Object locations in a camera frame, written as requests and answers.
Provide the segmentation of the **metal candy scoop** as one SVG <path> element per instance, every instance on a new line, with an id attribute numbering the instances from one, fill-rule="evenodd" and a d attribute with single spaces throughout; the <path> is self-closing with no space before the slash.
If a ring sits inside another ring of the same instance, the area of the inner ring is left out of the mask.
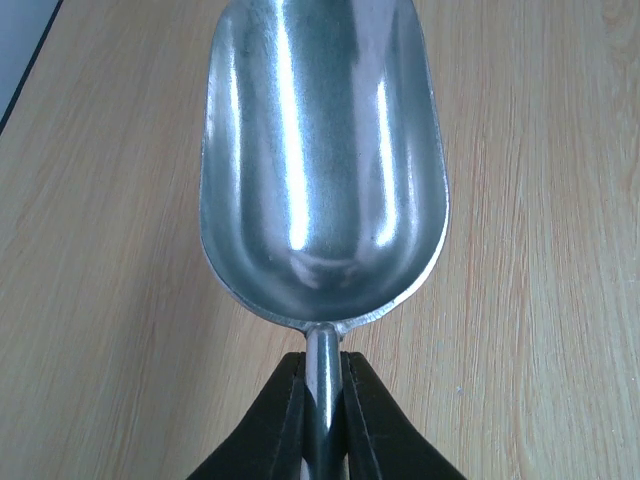
<path id="1" fill-rule="evenodd" d="M 221 284 L 305 337 L 298 479 L 352 479 L 341 341 L 420 288 L 450 214 L 414 4 L 230 2 L 210 52 L 199 214 Z"/>

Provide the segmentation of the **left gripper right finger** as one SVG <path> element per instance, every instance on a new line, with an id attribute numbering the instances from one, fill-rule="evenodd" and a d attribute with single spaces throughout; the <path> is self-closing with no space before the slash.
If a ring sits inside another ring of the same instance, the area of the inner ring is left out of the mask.
<path id="1" fill-rule="evenodd" d="M 341 354 L 344 422 L 352 479 L 462 479 L 420 434 L 359 352 Z"/>

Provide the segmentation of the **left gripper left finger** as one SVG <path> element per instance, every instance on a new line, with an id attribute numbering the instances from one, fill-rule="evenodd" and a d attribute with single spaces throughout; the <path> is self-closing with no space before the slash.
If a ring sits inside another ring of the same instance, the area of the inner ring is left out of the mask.
<path id="1" fill-rule="evenodd" d="M 305 354 L 285 354 L 232 433 L 191 479 L 298 479 L 304 439 Z"/>

